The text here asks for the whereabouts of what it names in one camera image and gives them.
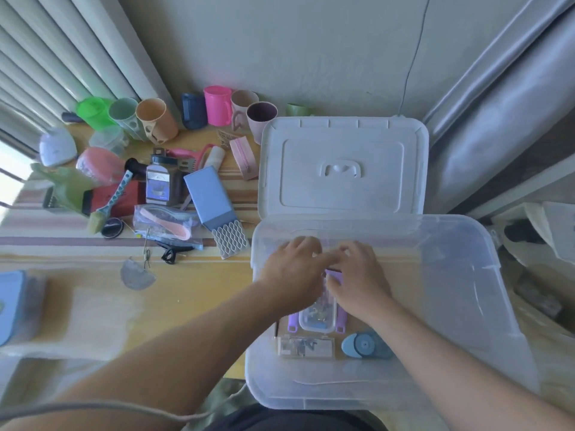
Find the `forearm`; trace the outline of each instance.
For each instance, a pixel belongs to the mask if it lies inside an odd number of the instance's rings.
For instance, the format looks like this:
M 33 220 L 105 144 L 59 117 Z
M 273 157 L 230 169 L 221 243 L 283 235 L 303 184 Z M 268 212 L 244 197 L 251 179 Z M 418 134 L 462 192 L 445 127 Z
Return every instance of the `forearm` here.
M 265 299 L 259 284 L 252 284 L 218 308 L 110 362 L 58 400 L 117 399 L 192 414 L 230 366 L 277 318 Z M 148 416 L 108 411 L 52 414 L 21 421 L 14 429 L 24 427 L 63 431 L 178 429 L 177 424 Z
M 380 304 L 366 322 L 392 348 L 453 429 L 575 429 L 569 414 L 479 362 L 391 298 L 381 299 Z

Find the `gray mug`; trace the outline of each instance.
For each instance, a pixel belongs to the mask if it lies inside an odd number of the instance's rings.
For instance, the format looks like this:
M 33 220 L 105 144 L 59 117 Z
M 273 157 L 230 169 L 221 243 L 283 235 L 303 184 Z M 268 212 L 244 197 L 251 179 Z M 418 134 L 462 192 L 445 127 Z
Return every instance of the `gray mug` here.
M 136 116 L 138 101 L 133 98 L 120 98 L 110 105 L 109 115 L 120 127 L 134 139 L 147 141 L 144 124 Z

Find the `orange mug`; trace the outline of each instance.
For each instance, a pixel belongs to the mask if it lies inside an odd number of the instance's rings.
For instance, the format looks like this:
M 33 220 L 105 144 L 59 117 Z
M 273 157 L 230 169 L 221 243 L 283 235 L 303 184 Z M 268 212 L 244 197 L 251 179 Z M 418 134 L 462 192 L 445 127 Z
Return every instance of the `orange mug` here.
M 136 107 L 136 116 L 144 125 L 146 136 L 161 145 L 178 135 L 178 124 L 166 103 L 159 98 L 147 98 Z

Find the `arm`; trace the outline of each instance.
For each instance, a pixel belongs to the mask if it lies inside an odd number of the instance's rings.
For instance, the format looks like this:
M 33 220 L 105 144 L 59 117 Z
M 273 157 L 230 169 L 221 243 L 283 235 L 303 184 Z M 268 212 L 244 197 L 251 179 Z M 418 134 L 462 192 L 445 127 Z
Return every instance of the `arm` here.
M 479 362 L 394 301 L 370 246 L 347 242 L 341 250 L 343 284 L 330 277 L 329 290 L 385 340 L 449 426 L 458 431 L 575 429 L 571 415 Z
M 116 399 L 179 415 L 194 413 L 257 336 L 321 295 L 321 274 L 334 256 L 320 253 L 317 239 L 294 239 L 272 254 L 260 279 L 237 296 L 113 360 L 55 400 Z M 179 428 L 150 416 L 100 410 L 14 420 L 3 431 Z

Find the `person's left hand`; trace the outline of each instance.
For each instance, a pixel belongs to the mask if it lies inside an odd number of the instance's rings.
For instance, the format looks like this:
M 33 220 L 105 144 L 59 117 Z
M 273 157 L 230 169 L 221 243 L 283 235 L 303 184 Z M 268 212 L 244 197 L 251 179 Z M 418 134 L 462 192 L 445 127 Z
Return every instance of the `person's left hand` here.
M 299 236 L 270 255 L 256 283 L 270 297 L 278 317 L 283 317 L 309 307 L 321 296 L 322 274 L 337 261 L 337 255 L 321 253 L 317 238 Z

